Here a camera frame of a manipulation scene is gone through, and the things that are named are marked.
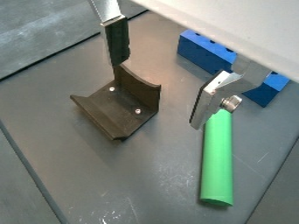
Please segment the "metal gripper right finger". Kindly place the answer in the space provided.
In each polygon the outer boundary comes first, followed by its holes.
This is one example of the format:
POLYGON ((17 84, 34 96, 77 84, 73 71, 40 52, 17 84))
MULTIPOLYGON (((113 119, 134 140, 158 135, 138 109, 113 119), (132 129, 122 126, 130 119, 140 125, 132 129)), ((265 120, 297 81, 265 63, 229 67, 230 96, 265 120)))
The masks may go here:
POLYGON ((238 94, 257 88, 269 74, 269 68, 238 55, 230 73, 218 71, 200 87, 190 112, 190 126, 200 129, 220 109, 232 113, 241 103, 238 94))

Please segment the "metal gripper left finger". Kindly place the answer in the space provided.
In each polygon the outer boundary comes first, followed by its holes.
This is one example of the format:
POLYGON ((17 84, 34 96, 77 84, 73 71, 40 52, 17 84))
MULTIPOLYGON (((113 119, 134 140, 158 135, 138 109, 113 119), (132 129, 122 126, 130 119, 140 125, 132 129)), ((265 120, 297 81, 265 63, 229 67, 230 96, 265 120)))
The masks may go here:
POLYGON ((126 17, 121 14, 117 0, 88 0, 100 24, 100 32, 106 39, 110 66, 118 66, 129 57, 126 17))

